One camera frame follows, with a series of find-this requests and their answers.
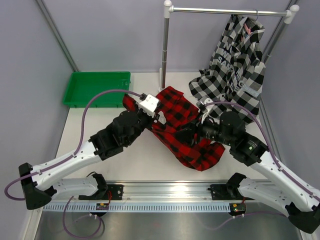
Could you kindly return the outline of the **red black plaid shirt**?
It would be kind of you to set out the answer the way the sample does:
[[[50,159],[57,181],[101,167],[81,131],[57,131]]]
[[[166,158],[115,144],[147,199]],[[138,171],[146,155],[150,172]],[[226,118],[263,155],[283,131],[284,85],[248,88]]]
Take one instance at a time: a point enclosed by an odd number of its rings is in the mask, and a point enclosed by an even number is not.
[[[158,93],[156,98],[160,100],[157,111],[164,114],[166,123],[154,122],[149,131],[185,167],[202,172],[215,166],[225,147],[209,139],[199,139],[191,131],[190,123],[200,116],[199,109],[184,97],[183,92],[171,86]]]

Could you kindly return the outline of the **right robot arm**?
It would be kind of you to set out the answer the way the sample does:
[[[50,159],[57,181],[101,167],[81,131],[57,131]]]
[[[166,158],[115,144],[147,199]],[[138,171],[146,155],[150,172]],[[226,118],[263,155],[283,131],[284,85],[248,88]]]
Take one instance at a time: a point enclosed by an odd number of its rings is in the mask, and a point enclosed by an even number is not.
[[[277,189],[235,173],[226,183],[230,198],[240,196],[257,200],[282,213],[299,230],[312,234],[320,226],[320,191],[280,162],[257,137],[246,132],[245,122],[232,112],[224,112],[219,123],[195,119],[182,127],[175,137],[193,146],[201,139],[229,146],[238,162],[259,172]]]

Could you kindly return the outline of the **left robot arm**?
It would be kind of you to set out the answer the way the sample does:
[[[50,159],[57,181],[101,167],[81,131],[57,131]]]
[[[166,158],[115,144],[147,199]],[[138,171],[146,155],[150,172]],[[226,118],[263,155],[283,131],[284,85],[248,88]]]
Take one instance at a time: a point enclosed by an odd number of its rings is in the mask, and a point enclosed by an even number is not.
[[[101,200],[108,185],[100,173],[84,178],[67,176],[92,164],[114,157],[129,147],[152,126],[154,117],[143,110],[123,111],[104,129],[92,135],[76,153],[70,152],[48,162],[19,166],[20,181],[26,208],[39,209],[52,200],[78,197],[80,200]]]

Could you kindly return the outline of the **black white plaid shirt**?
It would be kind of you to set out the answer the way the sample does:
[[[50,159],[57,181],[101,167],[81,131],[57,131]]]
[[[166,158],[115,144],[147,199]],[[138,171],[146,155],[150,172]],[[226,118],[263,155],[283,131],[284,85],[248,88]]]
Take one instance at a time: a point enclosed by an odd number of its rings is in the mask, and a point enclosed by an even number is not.
[[[244,23],[251,28],[251,35],[247,35]],[[190,93],[197,100],[207,97],[214,102],[230,103],[214,105],[210,112],[213,118],[233,111],[250,124],[251,115],[258,116],[266,71],[260,48],[264,32],[264,26],[258,21],[231,15],[208,68],[201,69],[200,76],[189,82]]]

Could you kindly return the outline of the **pink clothes hanger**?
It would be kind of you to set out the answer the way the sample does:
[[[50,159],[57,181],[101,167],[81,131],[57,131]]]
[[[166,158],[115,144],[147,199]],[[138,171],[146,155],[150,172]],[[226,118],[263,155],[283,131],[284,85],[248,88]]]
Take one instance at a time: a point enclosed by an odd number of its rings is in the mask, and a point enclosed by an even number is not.
[[[252,34],[252,30],[250,28],[250,26],[245,22],[244,25],[243,25],[244,29],[245,29],[245,32],[247,35],[251,35]]]

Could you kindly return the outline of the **green plastic tray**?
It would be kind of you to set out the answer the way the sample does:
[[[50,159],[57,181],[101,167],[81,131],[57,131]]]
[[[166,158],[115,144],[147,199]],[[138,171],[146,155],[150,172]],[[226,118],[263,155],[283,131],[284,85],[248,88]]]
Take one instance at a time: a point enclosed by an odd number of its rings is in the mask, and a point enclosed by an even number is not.
[[[129,71],[74,72],[62,102],[70,108],[85,108],[97,94],[113,89],[128,91],[130,83]]]

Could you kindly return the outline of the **metal clothes rack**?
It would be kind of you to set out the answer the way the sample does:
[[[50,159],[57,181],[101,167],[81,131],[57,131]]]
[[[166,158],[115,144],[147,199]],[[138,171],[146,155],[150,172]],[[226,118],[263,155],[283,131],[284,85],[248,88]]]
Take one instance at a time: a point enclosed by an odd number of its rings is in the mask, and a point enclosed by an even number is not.
[[[287,9],[284,11],[270,11],[270,10],[235,10],[235,9],[216,9],[216,8],[196,8],[196,7],[177,7],[174,6],[170,0],[166,0],[163,3],[164,7],[164,27],[163,27],[163,44],[162,44],[162,59],[161,68],[159,69],[160,87],[159,91],[162,91],[166,87],[166,74],[167,74],[167,58],[168,58],[168,40],[169,40],[169,27],[170,16],[173,13],[200,13],[200,14],[220,14],[220,15],[246,15],[259,17],[280,17],[276,28],[274,29],[272,36],[267,42],[263,53],[262,61],[267,64],[272,57],[273,51],[281,39],[283,33],[288,26],[292,23],[295,16],[300,10],[297,0],[291,0],[288,3]]]

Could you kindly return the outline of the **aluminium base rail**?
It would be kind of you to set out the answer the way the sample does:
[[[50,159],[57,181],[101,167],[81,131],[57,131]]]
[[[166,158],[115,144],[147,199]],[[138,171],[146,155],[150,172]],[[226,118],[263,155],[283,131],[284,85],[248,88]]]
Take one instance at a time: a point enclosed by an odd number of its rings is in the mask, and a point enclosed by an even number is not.
[[[211,185],[227,180],[179,181],[111,181],[122,185],[122,201],[126,203],[206,203],[212,201]]]

